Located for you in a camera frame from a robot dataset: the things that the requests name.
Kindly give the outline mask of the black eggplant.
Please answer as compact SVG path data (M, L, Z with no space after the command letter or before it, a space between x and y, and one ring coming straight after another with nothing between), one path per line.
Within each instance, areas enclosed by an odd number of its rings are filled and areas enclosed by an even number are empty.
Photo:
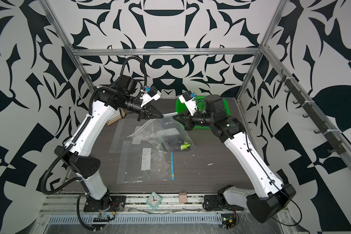
M178 141L161 143L160 146L166 152L187 152L190 150L191 144L185 141Z

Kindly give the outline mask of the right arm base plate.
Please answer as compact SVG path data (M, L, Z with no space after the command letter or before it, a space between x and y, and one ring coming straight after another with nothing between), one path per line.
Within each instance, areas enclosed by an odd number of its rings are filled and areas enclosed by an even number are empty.
M247 208L247 199L238 198L229 204L221 194L205 195L202 207L206 211L243 211Z

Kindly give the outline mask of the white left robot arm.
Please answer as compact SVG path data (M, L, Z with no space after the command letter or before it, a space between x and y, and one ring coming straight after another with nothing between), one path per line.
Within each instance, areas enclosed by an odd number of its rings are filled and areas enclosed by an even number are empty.
M114 112L124 109L136 113L138 120L161 119L163 113L152 105L161 97L155 87L144 88L142 96L135 98L109 87L98 88L90 100L89 112L73 137L64 147L57 147L55 152L76 174L77 181L89 198L100 206L108 205L108 189L99 173L100 160L91 155L94 143L108 119Z

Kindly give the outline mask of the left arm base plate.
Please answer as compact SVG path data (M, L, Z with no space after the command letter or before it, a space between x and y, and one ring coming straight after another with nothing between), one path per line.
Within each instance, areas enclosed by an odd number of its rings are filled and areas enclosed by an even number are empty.
M126 196L105 195L101 200L87 197L84 212L120 212L126 205Z

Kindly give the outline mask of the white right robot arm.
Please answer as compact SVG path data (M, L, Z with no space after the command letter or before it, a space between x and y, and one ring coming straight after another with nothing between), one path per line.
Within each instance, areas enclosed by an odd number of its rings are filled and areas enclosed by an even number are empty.
M198 108L194 93L188 91L178 97L186 110L173 116L186 131L196 126L209 127L216 137L233 153L241 164L253 189L225 187L220 192L227 204L246 208L260 223L273 218L294 198L296 191L285 184L265 164L247 136L243 124L229 115L224 100L219 95L208 95L203 99L204 108Z

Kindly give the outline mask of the lifted clear zip-top bag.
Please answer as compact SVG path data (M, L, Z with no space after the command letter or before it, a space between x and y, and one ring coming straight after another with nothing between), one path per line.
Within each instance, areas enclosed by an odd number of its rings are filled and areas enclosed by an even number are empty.
M173 120L177 112L164 114L162 119L148 120L142 127L131 136L138 136L141 140L149 142L158 151L165 152L160 146L165 142L185 141L191 144L190 150L196 149L196 146L190 138L183 125Z

